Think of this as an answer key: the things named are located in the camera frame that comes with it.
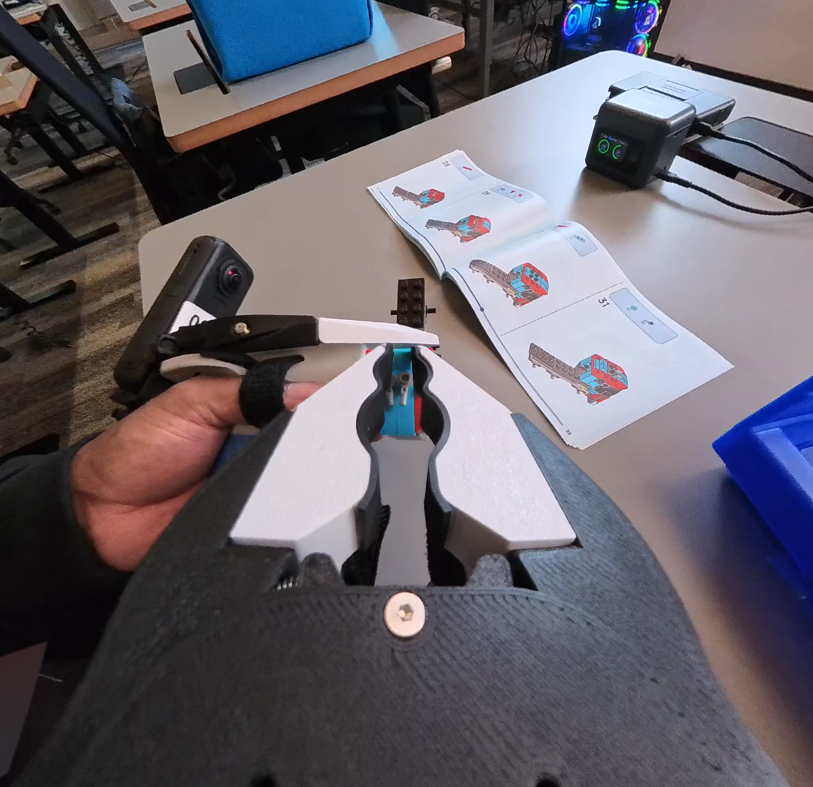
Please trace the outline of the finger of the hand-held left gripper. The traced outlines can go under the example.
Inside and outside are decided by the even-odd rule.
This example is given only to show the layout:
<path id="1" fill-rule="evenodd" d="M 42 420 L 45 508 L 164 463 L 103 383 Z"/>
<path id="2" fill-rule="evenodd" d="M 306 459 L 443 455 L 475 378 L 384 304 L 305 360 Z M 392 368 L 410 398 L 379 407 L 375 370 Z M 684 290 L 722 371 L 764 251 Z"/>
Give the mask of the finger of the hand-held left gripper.
<path id="1" fill-rule="evenodd" d="M 317 331 L 317 345 L 293 348 L 303 359 L 290 367 L 287 381 L 325 385 L 381 344 L 440 346 L 437 335 L 400 324 L 318 318 Z"/>

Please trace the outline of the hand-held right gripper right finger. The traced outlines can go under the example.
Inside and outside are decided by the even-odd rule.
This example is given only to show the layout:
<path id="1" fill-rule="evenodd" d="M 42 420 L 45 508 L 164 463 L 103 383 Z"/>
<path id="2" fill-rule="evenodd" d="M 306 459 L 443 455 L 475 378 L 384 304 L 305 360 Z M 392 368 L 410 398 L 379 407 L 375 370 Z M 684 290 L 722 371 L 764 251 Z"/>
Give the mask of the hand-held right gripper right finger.
<path id="1" fill-rule="evenodd" d="M 420 425 L 434 444 L 424 510 L 434 585 L 486 555 L 573 545 L 576 534 L 512 413 L 427 347 L 415 348 Z"/>

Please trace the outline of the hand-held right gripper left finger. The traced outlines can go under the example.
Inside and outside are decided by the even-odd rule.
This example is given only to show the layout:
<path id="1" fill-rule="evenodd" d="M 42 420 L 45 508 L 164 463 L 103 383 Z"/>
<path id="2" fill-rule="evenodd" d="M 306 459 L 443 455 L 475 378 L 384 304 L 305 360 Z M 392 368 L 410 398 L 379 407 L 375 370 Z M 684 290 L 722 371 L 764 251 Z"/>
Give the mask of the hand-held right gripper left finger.
<path id="1" fill-rule="evenodd" d="M 328 555 L 346 583 L 375 583 L 390 508 L 373 439 L 384 424 L 390 345 L 300 404 L 230 532 L 232 542 Z"/>

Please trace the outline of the toy brick truck model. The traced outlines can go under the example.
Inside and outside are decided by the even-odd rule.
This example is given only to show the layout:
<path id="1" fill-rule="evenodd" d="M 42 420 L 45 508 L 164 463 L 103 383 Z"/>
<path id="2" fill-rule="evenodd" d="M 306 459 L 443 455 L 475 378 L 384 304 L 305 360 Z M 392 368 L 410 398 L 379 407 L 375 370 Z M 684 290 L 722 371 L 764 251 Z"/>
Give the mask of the toy brick truck model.
<path id="1" fill-rule="evenodd" d="M 396 317 L 397 324 L 423 330 L 426 325 L 428 314 L 434 313 L 435 309 L 427 306 L 425 295 L 425 279 L 409 278 L 398 281 L 398 302 L 392 315 Z M 410 371 L 413 375 L 412 347 L 401 347 L 393 349 L 392 374 L 399 374 L 402 371 Z M 382 436 L 393 437 L 415 437 L 420 435 L 420 416 L 422 400 L 420 395 L 410 390 L 409 400 L 406 406 L 400 406 L 398 397 L 395 405 L 384 408 L 384 425 L 381 429 Z"/>

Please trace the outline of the blue plastic bin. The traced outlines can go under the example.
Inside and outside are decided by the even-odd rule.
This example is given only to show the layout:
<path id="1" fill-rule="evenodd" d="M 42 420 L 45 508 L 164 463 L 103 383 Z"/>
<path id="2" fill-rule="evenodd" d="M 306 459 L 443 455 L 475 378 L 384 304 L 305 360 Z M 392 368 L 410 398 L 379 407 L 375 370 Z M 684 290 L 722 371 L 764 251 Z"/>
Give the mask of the blue plastic bin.
<path id="1" fill-rule="evenodd" d="M 730 428 L 712 444 L 785 557 L 790 579 L 812 586 L 812 378 Z"/>

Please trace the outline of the grey desk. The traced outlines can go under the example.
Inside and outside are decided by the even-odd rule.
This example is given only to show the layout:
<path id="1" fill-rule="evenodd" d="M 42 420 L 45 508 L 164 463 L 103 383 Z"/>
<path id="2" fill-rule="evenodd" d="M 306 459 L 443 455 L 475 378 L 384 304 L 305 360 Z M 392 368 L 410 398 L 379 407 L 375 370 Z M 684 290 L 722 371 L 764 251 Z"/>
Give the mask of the grey desk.
<path id="1" fill-rule="evenodd" d="M 531 418 L 625 512 L 744 722 L 790 784 L 811 785 L 811 610 L 711 447 L 811 375 L 811 214 L 758 218 L 671 184 L 630 192 L 583 172 L 608 86 L 643 70 L 811 133 L 807 102 L 604 53 L 144 235 L 144 307 L 199 235 L 226 240 L 253 267 L 253 312 L 381 320 L 393 282 L 425 275 L 443 358 Z M 565 447 L 458 289 L 435 281 L 367 191 L 453 150 L 541 196 L 544 219 L 586 226 L 651 302 L 733 370 L 587 449 Z"/>

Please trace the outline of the person's left hand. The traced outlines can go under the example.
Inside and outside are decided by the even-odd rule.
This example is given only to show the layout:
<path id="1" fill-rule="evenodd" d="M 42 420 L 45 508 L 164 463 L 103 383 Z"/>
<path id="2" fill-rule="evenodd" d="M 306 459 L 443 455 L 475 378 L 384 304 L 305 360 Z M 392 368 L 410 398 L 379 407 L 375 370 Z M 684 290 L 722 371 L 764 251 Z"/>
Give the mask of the person's left hand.
<path id="1" fill-rule="evenodd" d="M 86 443 L 69 489 L 78 524 L 107 566 L 134 571 L 206 481 L 244 418 L 240 377 L 172 386 Z"/>

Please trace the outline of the open instruction booklet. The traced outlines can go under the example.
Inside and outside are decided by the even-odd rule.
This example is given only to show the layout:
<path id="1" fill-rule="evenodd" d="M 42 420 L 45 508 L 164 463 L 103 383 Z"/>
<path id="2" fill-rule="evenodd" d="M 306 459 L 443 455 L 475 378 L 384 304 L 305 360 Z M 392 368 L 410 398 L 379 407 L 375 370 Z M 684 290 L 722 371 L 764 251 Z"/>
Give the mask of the open instruction booklet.
<path id="1" fill-rule="evenodd" d="M 473 308 L 559 436 L 584 449 L 732 364 L 658 310 L 581 224 L 457 150 L 369 187 Z"/>

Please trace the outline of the wood-edged white table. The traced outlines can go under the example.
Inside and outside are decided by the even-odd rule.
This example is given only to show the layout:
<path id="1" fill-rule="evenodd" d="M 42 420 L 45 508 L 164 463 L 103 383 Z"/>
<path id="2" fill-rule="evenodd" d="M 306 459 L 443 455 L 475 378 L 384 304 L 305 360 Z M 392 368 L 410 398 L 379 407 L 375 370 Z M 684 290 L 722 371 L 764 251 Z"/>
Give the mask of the wood-edged white table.
<path id="1" fill-rule="evenodd" d="M 147 36 L 145 47 L 163 133 L 176 152 L 197 149 L 239 131 L 302 110 L 404 70 L 462 50 L 463 29 L 371 2 L 370 39 L 253 79 L 223 94 L 216 86 L 181 94 L 175 72 L 201 60 L 186 32 L 194 21 Z"/>

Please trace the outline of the blue padded panel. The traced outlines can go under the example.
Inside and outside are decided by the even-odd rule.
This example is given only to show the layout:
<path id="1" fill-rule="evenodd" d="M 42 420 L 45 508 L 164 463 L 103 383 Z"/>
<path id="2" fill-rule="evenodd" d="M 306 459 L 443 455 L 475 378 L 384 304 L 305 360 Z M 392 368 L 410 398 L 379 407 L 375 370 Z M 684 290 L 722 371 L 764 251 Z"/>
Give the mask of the blue padded panel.
<path id="1" fill-rule="evenodd" d="M 186 0 L 222 81 L 233 83 L 370 38 L 371 0 Z"/>

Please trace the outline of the black power station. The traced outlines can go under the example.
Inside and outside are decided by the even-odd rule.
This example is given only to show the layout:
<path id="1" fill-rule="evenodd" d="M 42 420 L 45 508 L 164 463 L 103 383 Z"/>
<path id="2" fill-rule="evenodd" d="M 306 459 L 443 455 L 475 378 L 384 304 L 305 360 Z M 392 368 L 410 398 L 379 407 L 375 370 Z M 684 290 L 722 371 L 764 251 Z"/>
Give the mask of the black power station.
<path id="1" fill-rule="evenodd" d="M 689 102 L 646 89 L 621 92 L 597 112 L 585 166 L 642 188 L 670 169 L 695 119 Z"/>

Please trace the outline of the computer tower coloured lights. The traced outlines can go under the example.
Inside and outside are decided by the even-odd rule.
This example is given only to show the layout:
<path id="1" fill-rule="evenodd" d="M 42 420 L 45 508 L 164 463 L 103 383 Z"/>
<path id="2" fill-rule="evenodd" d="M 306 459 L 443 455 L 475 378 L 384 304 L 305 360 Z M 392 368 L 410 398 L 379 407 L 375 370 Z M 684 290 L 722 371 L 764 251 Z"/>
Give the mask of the computer tower coloured lights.
<path id="1" fill-rule="evenodd" d="M 554 69 L 617 50 L 649 56 L 671 0 L 564 0 Z"/>

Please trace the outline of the grey battery pack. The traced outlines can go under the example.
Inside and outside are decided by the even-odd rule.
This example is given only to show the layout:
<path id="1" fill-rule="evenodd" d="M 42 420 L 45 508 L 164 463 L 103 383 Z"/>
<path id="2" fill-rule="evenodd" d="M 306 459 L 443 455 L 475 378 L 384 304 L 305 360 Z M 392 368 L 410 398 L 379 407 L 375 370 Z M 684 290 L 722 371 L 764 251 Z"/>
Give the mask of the grey battery pack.
<path id="1" fill-rule="evenodd" d="M 712 127 L 726 121 L 736 105 L 734 98 L 691 87 L 674 79 L 660 78 L 650 72 L 643 72 L 617 81 L 608 89 L 614 97 L 624 91 L 644 89 L 691 104 L 696 110 L 696 121 Z"/>

